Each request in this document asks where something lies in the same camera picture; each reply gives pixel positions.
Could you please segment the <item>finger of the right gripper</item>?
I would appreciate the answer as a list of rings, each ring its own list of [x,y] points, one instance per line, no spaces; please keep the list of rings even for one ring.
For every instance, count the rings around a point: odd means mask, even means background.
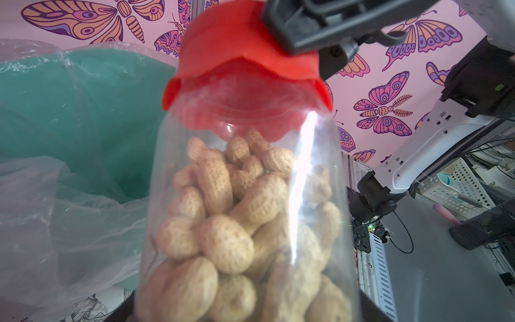
[[[418,16],[435,1],[267,1],[262,22],[289,54],[360,38]]]
[[[328,80],[346,67],[359,51],[355,40],[346,40],[319,51],[319,74],[323,80]]]

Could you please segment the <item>red jar lid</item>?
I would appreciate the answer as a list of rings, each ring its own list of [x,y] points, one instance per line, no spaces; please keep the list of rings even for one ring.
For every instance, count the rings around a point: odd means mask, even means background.
[[[262,1],[231,1],[187,29],[162,108],[188,130],[226,140],[255,128],[275,142],[299,130],[310,112],[329,117],[331,97],[319,56],[291,56],[261,21]]]

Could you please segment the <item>clear jar of peanuts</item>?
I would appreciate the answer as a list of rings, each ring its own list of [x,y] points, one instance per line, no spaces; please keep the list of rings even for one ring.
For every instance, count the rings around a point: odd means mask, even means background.
[[[361,321],[337,129],[310,85],[185,80],[152,173],[135,321]]]

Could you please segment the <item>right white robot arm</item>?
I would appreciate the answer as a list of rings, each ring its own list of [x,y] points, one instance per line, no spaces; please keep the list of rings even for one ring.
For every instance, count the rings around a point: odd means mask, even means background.
[[[423,171],[436,169],[514,116],[514,2],[459,5],[486,37],[451,70],[418,131],[348,193],[350,212],[362,223],[393,212]],[[384,28],[431,6],[431,1],[268,1],[262,21],[290,55],[318,52],[320,76],[328,79],[364,43],[405,51],[408,34]]]

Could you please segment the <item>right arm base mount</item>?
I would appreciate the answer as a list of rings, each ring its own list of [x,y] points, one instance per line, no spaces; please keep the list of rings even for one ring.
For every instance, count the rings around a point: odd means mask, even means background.
[[[368,207],[358,192],[349,189],[348,198],[354,248],[369,254],[371,244],[368,226],[371,225],[372,219],[376,217],[376,213]]]

